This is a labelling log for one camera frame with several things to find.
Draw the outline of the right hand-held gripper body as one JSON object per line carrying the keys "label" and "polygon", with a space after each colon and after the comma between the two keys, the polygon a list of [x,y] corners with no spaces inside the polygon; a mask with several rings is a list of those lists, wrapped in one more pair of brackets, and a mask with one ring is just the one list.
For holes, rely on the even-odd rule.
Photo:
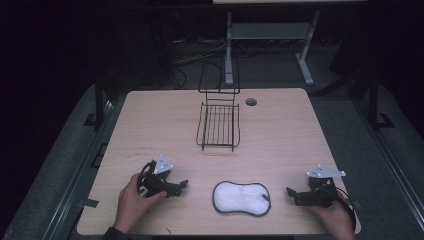
{"label": "right hand-held gripper body", "polygon": [[327,208],[335,201],[340,204],[343,199],[338,195],[335,177],[344,177],[346,173],[324,165],[318,164],[314,170],[306,173],[308,177],[309,192],[298,194],[298,204],[300,206],[321,206]]}

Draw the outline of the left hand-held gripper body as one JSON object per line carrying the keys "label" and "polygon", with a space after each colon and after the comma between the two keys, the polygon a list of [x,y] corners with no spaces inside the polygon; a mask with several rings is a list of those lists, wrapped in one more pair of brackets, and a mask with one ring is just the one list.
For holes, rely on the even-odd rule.
{"label": "left hand-held gripper body", "polygon": [[170,197],[174,186],[166,181],[173,165],[160,155],[158,160],[151,160],[141,170],[137,180],[137,192],[148,198],[160,192],[166,192]]}

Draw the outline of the white sponge with black edge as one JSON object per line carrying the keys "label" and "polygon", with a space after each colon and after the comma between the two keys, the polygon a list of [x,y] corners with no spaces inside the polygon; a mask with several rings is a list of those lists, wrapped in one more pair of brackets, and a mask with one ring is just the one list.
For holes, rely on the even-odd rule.
{"label": "white sponge with black edge", "polygon": [[221,214],[243,213],[254,217],[266,215],[271,209],[268,189],[260,183],[218,183],[213,190],[212,203]]}

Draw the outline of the black wire rack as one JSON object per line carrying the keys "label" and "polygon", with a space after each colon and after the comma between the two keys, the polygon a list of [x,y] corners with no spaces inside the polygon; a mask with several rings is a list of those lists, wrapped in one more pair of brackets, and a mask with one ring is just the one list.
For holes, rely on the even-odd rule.
{"label": "black wire rack", "polygon": [[229,148],[240,144],[240,93],[238,78],[228,77],[223,67],[208,59],[202,62],[198,92],[204,97],[200,105],[196,144],[207,147]]}

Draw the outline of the person's left hand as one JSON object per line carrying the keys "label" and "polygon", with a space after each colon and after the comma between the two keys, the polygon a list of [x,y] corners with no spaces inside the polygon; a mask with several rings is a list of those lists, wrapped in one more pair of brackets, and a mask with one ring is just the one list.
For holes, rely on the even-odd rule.
{"label": "person's left hand", "polygon": [[154,196],[142,197],[136,187],[138,174],[134,174],[129,183],[120,191],[113,227],[124,234],[129,234],[144,215],[167,194],[160,192]]}

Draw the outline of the person's right hand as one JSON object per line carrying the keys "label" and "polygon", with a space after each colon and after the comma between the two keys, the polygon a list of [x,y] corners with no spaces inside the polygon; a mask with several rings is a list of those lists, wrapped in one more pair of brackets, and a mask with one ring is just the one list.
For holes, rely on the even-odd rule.
{"label": "person's right hand", "polygon": [[308,206],[307,209],[320,220],[335,240],[356,240],[352,214],[341,203],[334,202],[327,208]]}

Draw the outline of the person's left sleeve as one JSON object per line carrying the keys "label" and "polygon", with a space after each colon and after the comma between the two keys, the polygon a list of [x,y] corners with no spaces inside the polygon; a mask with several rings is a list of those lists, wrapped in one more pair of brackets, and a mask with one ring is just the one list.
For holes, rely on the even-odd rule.
{"label": "person's left sleeve", "polygon": [[134,240],[134,239],[114,227],[109,227],[107,231],[103,234],[102,240]]}

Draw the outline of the black metal frame post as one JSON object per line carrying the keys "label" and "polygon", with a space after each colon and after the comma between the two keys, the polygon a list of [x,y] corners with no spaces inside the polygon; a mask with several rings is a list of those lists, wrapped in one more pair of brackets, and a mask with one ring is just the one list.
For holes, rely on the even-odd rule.
{"label": "black metal frame post", "polygon": [[386,113],[378,111],[378,97],[379,97],[379,81],[377,74],[373,73],[369,83],[369,96],[368,96],[368,109],[367,118],[371,127],[375,131],[382,128],[393,128],[394,124]]}
{"label": "black metal frame post", "polygon": [[104,122],[104,109],[106,102],[104,100],[103,81],[96,79],[95,90],[95,112],[89,113],[84,121],[84,126],[91,126],[95,131],[99,130]]}

